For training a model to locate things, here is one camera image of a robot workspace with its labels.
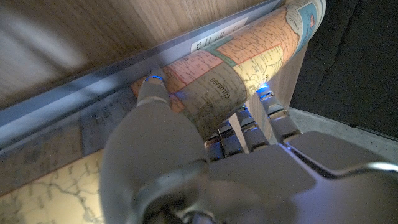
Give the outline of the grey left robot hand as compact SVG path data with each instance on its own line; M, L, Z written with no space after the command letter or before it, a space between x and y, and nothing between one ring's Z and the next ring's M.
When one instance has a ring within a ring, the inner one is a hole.
M99 184L106 223L396 223L397 165L327 134L301 132L267 85L257 91L277 144L210 161L172 111L161 69L110 135Z

